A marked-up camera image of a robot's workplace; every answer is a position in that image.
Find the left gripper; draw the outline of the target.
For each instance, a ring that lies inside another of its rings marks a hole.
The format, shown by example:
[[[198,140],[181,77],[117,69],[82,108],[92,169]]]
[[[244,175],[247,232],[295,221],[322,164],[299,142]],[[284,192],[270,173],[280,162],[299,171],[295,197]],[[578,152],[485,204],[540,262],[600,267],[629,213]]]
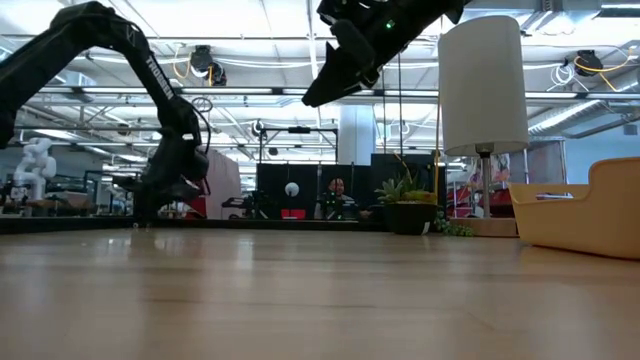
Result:
[[[191,201],[201,194],[197,182],[208,171],[209,162],[200,142],[173,130],[161,130],[162,138],[143,173],[138,177],[115,176],[113,184],[132,192],[135,226],[150,226],[159,205]]]

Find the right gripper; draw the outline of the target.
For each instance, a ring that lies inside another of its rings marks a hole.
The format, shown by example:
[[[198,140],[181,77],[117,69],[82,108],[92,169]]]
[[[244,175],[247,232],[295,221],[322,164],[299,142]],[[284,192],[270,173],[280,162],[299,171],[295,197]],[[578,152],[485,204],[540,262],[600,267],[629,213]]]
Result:
[[[322,0],[317,14],[338,46],[326,43],[325,64],[302,97],[314,108],[372,88],[379,68],[446,14],[446,2]]]

